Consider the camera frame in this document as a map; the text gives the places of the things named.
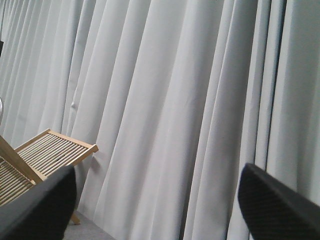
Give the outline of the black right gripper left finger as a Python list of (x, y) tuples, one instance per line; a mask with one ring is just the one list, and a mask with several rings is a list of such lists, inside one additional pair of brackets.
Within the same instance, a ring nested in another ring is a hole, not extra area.
[(76, 174), (64, 166), (0, 208), (2, 240), (62, 240), (75, 209)]

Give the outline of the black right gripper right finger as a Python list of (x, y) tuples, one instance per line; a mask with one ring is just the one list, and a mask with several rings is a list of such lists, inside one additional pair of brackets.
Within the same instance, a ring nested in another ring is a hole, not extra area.
[(238, 187), (243, 219), (255, 240), (318, 240), (320, 208), (254, 164)]

